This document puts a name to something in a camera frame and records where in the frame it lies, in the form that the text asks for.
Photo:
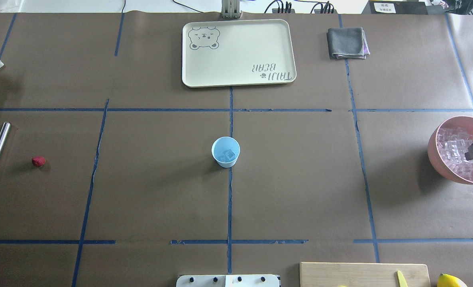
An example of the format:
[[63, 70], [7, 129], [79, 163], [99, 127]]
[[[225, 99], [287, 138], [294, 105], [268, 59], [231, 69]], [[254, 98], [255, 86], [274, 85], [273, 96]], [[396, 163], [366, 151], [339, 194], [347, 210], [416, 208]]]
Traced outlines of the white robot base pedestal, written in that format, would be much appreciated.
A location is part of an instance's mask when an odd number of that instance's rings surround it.
[[176, 287], [280, 287], [274, 274], [182, 275]]

